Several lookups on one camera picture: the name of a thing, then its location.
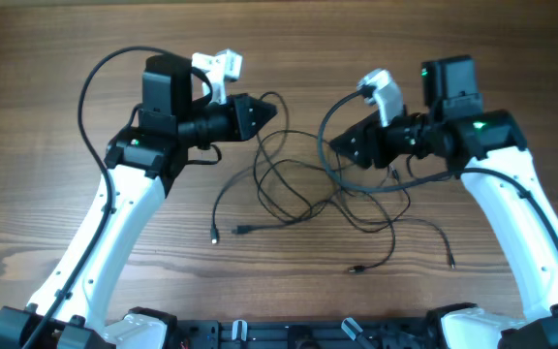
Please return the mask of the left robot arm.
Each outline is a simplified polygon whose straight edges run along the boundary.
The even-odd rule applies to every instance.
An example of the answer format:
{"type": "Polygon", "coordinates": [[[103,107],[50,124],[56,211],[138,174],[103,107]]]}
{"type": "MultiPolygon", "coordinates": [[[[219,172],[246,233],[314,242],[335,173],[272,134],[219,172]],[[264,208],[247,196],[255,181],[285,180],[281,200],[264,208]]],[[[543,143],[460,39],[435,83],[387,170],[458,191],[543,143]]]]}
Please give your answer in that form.
{"type": "Polygon", "coordinates": [[[106,321],[109,302],[132,249],[191,148],[254,138],[276,114],[268,102],[230,95],[240,54],[182,57],[150,48],[142,100],[96,161],[101,181],[85,218],[46,282],[22,309],[0,310],[0,348],[184,348],[173,315],[133,308],[106,321]]]}

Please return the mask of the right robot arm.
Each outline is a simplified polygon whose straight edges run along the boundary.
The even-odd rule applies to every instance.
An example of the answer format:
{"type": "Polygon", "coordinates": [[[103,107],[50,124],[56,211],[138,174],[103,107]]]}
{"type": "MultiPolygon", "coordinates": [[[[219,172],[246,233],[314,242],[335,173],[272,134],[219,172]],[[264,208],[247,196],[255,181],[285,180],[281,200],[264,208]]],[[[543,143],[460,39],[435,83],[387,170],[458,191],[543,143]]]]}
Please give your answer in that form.
{"type": "Polygon", "coordinates": [[[468,55],[421,66],[424,113],[408,113],[386,70],[357,84],[372,114],[331,142],[358,166],[386,168],[399,156],[444,159],[486,216],[520,294],[523,317],[491,314],[472,303],[427,315],[425,338],[439,348],[558,348],[558,217],[513,116],[486,111],[468,55]]]}

